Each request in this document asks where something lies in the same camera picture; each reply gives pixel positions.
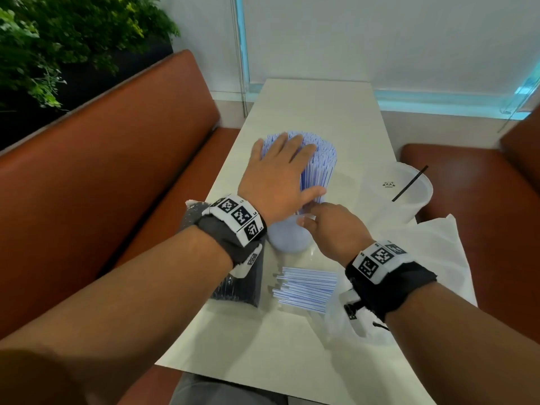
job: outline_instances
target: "hand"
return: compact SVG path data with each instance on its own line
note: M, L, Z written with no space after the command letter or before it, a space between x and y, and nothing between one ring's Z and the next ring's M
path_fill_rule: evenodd
M262 139L255 142L238 186L238 195L259 211L267 226L286 219L326 193L321 186L300 191L300 175L317 148L306 145L296 153L303 137L287 138L287 133L281 134L262 159Z
M311 203L304 210L315 220L302 216L296 223L311 233L322 254L343 267L375 242L364 223L340 204Z

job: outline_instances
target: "bundle of straws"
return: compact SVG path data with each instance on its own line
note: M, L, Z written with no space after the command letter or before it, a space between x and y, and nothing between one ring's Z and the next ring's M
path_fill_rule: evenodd
M336 273L304 268L283 267L281 288L273 288L272 294L281 304L303 308L324 314L326 304L334 291L338 278Z
M302 147L309 145L310 143L317 145L317 150L300 176L300 190L304 190L312 186L328 187L330 177L332 176L332 172L334 171L334 167L336 166L336 162L338 160L338 155L336 154L336 149L334 146L327 140L322 139L320 136L317 136L314 133L304 132L301 130L290 130L288 134L289 139L296 135L302 135ZM278 136L279 133L266 137L262 146L263 157L266 155ZM315 199L315 201L320 203L321 199L322 197L318 197Z

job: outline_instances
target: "brown leather bench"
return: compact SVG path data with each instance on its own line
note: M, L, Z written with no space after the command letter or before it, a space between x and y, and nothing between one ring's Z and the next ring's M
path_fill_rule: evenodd
M429 165L434 194L418 217L454 215L478 306L540 342L540 108L501 143L504 152L409 144L401 161Z
M218 122L183 51L0 156L0 338L172 236L238 135Z

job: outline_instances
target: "white wall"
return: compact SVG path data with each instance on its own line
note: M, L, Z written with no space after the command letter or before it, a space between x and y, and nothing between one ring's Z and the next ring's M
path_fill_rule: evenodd
M244 0L251 82L513 94L540 60L540 0Z
M181 37L175 52L189 49L211 91L240 92L231 0L161 0Z
M217 100L215 103L221 113L223 127L242 128L245 120L242 102ZM248 109L251 109L253 104L248 104ZM401 148L407 143L495 148L499 139L517 123L470 116L388 111L381 111L381 114L398 159Z

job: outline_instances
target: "tabletop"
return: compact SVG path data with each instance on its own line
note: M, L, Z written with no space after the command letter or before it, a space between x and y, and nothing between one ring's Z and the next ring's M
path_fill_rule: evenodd
M326 200L349 208L365 168L395 160L368 83L269 79L207 201L235 193L258 138L290 130L334 144ZM342 269L315 245L282 255L267 244L259 308L209 300L157 364L327 404L433 404L397 346L327 350L307 316L280 310L268 287L282 265Z

